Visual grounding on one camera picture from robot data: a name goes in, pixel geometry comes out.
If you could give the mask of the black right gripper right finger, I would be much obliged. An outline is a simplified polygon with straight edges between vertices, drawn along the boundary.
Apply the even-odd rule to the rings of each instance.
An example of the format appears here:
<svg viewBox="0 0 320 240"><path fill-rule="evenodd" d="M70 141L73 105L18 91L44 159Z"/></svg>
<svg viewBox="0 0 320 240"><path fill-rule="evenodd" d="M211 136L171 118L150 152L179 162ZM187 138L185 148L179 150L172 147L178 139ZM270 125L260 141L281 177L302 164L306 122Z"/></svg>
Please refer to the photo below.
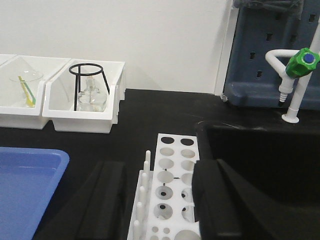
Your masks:
<svg viewBox="0 0 320 240"><path fill-rule="evenodd" d="M203 240L295 240L287 224L266 226L241 202L215 160L199 160L192 195Z"/></svg>

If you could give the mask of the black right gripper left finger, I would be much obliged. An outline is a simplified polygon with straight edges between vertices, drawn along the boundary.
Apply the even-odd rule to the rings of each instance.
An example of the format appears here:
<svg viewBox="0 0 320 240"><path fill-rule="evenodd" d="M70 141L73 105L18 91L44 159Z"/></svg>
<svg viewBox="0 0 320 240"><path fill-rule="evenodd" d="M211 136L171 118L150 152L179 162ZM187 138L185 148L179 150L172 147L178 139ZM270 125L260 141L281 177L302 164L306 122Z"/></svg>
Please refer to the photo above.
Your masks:
<svg viewBox="0 0 320 240"><path fill-rule="evenodd" d="M126 168L122 162L100 162L60 211L55 240L117 240L125 205Z"/></svg>

